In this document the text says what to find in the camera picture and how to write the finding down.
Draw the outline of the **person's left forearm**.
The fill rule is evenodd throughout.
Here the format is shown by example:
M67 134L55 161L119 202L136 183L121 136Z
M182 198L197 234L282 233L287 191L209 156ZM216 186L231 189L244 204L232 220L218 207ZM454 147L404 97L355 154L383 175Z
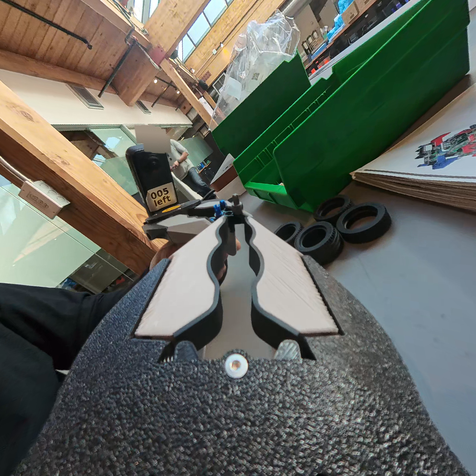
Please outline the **person's left forearm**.
M1 325L52 358L56 370L69 370L99 322L147 273L98 294L1 283Z

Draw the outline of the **grey electrical box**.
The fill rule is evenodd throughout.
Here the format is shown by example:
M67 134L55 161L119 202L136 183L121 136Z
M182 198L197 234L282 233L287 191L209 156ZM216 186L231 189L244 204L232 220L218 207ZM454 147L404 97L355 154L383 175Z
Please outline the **grey electrical box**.
M49 219L54 219L70 201L44 181L25 181L19 197Z

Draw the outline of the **grey brick connector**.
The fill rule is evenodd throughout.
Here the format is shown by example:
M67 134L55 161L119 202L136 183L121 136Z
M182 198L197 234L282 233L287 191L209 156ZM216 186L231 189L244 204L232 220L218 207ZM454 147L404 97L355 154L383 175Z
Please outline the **grey brick connector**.
M244 224L245 215L243 211L243 204L240 201L240 197L238 194L236 193L233 194L231 198L231 203L232 203L232 206L231 206L232 215L229 218L229 228L230 228L230 231L235 233L236 225Z

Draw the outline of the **open instruction booklet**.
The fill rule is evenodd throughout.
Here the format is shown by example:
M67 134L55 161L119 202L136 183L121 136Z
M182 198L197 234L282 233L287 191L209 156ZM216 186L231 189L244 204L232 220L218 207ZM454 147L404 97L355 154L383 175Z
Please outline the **open instruction booklet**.
M353 171L353 180L470 212L476 210L476 86L465 75L451 101Z

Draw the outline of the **green storage bin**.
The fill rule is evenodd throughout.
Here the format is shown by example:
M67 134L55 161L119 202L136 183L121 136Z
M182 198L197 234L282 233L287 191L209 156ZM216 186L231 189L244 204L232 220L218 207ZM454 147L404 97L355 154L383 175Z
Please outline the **green storage bin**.
M314 211L468 73L467 1L416 1L388 20L235 159L249 194Z
M224 156L237 158L310 88L299 53L283 61L212 131Z

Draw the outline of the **clear plastic bag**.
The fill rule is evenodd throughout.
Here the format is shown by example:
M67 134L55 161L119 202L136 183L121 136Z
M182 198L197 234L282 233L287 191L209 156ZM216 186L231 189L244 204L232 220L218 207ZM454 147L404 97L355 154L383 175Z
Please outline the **clear plastic bag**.
M293 17L276 10L264 23L251 21L233 47L214 108L213 130L284 61L296 55L300 31Z

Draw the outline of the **cardboard box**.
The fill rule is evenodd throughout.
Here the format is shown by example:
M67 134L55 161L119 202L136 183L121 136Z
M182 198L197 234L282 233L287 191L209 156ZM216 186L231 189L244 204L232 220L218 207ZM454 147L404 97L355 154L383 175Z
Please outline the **cardboard box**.
M359 15L366 12L371 6L373 6L377 0L353 0L344 1L343 12L341 13L343 23L348 26L353 23Z

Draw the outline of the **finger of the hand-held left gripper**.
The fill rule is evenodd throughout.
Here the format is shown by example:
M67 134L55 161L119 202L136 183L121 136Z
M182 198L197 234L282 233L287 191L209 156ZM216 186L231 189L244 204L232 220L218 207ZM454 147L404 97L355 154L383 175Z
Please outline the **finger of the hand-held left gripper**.
M168 219L168 240L175 244L185 244L211 224L205 217L171 217Z
M213 216L213 205L218 201L202 201L194 208L187 210L189 217L205 217L211 218Z

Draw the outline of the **grey desk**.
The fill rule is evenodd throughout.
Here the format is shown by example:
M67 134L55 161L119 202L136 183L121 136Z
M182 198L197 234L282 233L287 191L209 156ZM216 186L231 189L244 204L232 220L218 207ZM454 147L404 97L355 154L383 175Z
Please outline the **grey desk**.
M475 213L355 181L343 194L384 204L392 226L345 245L327 270L390 336L433 422L475 475Z

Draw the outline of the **black brick assembly blue pins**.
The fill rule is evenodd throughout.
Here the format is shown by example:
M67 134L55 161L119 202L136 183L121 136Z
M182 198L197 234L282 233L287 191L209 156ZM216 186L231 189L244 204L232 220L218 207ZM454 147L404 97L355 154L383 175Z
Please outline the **black brick assembly blue pins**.
M226 222L230 218L234 217L234 212L232 210L232 202L228 200L220 200L219 202L213 205L213 216L210 218L211 222L216 222L223 218Z

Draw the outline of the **person's left hand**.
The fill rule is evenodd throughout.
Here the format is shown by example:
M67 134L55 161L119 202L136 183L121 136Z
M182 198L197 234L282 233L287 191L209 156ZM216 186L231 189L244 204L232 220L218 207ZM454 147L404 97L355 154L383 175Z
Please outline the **person's left hand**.
M161 260L168 259L182 246L183 244L176 244L173 242L168 242L167 244L165 244L152 258L147 271L151 271ZM219 283L223 282L226 276L227 270L228 270L228 265L224 264L221 270L216 273L216 277Z

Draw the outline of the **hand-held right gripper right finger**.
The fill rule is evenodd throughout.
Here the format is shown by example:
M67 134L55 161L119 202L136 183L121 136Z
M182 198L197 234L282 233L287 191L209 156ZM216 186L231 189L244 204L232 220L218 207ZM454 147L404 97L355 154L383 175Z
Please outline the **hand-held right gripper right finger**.
M308 338L336 336L339 328L304 256L252 217L244 220L251 285L251 324L272 348L284 340L309 348Z

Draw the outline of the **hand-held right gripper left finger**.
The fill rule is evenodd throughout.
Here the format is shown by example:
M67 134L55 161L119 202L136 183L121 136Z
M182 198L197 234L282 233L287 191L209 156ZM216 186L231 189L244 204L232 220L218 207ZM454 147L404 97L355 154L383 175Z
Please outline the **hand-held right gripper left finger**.
M220 217L171 256L135 337L213 340L219 334L223 322L219 288L226 274L228 238L228 219Z

